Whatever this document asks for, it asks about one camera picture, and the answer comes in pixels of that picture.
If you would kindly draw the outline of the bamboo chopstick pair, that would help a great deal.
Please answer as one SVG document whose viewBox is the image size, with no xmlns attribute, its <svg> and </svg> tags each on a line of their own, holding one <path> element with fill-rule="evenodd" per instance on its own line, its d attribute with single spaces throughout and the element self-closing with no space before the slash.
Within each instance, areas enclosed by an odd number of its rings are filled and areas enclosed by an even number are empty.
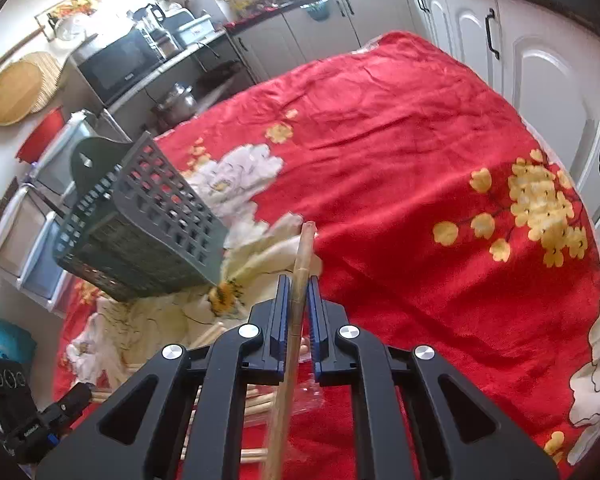
<svg viewBox="0 0 600 480">
<path fill-rule="evenodd" d="M 283 475 L 292 404 L 294 404 L 294 387 L 298 375 L 302 320 L 306 306 L 306 288 L 311 275 L 310 266 L 313 258 L 315 233 L 316 226 L 313 221 L 306 222 L 302 226 L 291 280 L 285 375 L 284 380 L 277 388 L 268 424 L 268 437 L 266 438 L 268 454 L 266 454 L 259 476 L 263 480 L 279 480 Z"/>
</svg>

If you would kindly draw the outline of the dark green utensil basket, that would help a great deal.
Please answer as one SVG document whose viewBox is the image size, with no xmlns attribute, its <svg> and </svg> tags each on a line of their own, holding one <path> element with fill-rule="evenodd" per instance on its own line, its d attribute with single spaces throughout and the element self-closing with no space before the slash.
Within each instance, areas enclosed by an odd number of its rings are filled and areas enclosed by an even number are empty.
<svg viewBox="0 0 600 480">
<path fill-rule="evenodd" d="M 219 284 L 224 224 L 145 134 L 87 138 L 70 159 L 76 203 L 53 256 L 117 301 Z"/>
</svg>

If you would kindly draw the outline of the plastic drawer tower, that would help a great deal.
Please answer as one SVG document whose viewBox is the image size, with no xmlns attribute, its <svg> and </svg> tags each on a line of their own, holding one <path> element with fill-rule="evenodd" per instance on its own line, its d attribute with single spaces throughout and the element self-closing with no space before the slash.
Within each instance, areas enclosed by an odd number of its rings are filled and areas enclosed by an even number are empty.
<svg viewBox="0 0 600 480">
<path fill-rule="evenodd" d="M 59 233 L 62 217 L 76 201 L 70 158 L 81 141 L 97 136 L 95 124 L 96 117 L 92 112 L 73 113 L 22 185 L 33 203 L 42 207 L 44 223 L 17 278 L 17 288 L 48 312 L 57 309 L 70 281 L 69 273 L 53 258 L 54 239 Z"/>
<path fill-rule="evenodd" d="M 50 210 L 27 185 L 20 186 L 0 221 L 0 270 L 15 280 L 22 277 Z"/>
</svg>

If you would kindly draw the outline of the red floral tablecloth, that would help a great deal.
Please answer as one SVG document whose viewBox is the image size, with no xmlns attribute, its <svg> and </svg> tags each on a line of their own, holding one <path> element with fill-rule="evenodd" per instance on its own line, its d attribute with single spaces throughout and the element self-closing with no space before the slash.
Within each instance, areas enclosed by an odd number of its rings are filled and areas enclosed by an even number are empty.
<svg viewBox="0 0 600 480">
<path fill-rule="evenodd" d="M 600 437 L 600 245 L 554 152 L 472 70 L 409 32 L 303 65 L 160 136 L 230 231 L 218 287 L 69 292 L 53 390 L 108 388 L 271 298 L 317 227 L 322 295 L 386 344 L 428 344 L 550 456 Z"/>
</svg>

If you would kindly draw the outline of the red plastic basin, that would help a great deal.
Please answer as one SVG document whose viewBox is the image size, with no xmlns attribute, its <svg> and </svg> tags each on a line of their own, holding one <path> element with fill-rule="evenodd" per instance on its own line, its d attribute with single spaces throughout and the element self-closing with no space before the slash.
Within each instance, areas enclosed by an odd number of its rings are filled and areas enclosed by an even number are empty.
<svg viewBox="0 0 600 480">
<path fill-rule="evenodd" d="M 48 112 L 34 130 L 29 134 L 27 140 L 20 146 L 16 159 L 20 162 L 33 164 L 37 162 L 46 148 L 65 127 L 66 120 L 62 107 L 55 107 Z"/>
</svg>

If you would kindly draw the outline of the round woven bamboo tray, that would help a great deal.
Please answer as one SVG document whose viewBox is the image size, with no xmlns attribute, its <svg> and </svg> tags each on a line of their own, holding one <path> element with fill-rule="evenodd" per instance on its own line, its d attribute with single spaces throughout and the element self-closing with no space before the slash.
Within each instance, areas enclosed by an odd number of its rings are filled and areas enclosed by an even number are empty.
<svg viewBox="0 0 600 480">
<path fill-rule="evenodd" d="M 0 127 L 40 112 L 53 99 L 61 68 L 48 52 L 33 52 L 0 73 Z"/>
</svg>

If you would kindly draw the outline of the steel cooking pot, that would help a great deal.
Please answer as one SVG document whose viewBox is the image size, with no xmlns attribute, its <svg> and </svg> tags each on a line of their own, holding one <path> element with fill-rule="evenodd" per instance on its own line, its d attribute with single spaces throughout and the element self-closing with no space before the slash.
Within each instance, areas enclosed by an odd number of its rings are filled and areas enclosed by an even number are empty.
<svg viewBox="0 0 600 480">
<path fill-rule="evenodd" d="M 171 129 L 194 117 L 197 101 L 190 84 L 177 82 L 152 109 L 163 130 Z"/>
</svg>

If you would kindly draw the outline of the black microwave oven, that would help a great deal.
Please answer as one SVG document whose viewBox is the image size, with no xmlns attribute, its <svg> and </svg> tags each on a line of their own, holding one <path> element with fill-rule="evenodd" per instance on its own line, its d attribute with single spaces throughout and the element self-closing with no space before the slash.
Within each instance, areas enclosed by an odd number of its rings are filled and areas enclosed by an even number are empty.
<svg viewBox="0 0 600 480">
<path fill-rule="evenodd" d="M 163 61 L 159 51 L 136 28 L 108 44 L 104 37 L 95 36 L 70 58 L 105 106 L 116 102 Z"/>
</svg>

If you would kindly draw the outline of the black electric kettle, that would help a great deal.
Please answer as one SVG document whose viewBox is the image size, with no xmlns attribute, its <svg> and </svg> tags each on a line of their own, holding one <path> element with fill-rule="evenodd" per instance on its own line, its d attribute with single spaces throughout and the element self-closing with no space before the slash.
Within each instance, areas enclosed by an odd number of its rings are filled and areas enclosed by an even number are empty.
<svg viewBox="0 0 600 480">
<path fill-rule="evenodd" d="M 166 30 L 162 26 L 163 20 L 166 18 L 163 10 L 156 4 L 148 4 L 140 9 L 137 9 L 131 14 L 132 21 L 145 36 L 152 41 L 158 42 L 166 36 Z"/>
</svg>

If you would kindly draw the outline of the teal hanging bin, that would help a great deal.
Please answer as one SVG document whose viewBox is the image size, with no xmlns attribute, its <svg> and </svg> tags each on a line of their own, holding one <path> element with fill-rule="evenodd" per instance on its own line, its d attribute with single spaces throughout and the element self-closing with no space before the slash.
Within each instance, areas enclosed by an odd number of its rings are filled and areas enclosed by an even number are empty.
<svg viewBox="0 0 600 480">
<path fill-rule="evenodd" d="M 311 3 L 302 4 L 302 10 L 316 22 L 324 22 L 330 18 L 329 0 L 317 0 Z"/>
</svg>

